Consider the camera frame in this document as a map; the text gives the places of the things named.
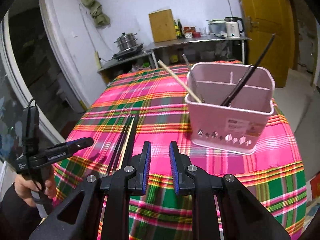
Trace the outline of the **person's left hand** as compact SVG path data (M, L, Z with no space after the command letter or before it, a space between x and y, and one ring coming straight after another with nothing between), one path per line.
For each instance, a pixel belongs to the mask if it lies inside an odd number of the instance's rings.
M49 177L45 181L44 194L49 198L53 199L56 196L56 183L54 179L54 169L51 166L49 170ZM36 203L32 198L32 191L38 192L39 189L36 187L41 186L39 182L34 183L32 180L26 180L21 174L17 174L14 181L14 188L17 195L25 201L30 207L36 207Z

